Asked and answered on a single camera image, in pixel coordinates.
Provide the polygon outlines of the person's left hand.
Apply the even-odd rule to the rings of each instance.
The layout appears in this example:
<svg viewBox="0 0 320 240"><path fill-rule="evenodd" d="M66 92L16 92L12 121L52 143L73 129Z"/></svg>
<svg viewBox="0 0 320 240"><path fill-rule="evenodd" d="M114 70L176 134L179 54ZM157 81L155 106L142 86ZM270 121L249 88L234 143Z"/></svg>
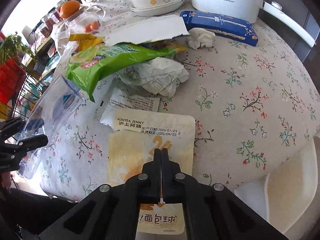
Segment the person's left hand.
<svg viewBox="0 0 320 240"><path fill-rule="evenodd" d="M4 172L1 173L1 189L10 192L11 189L11 173Z"/></svg>

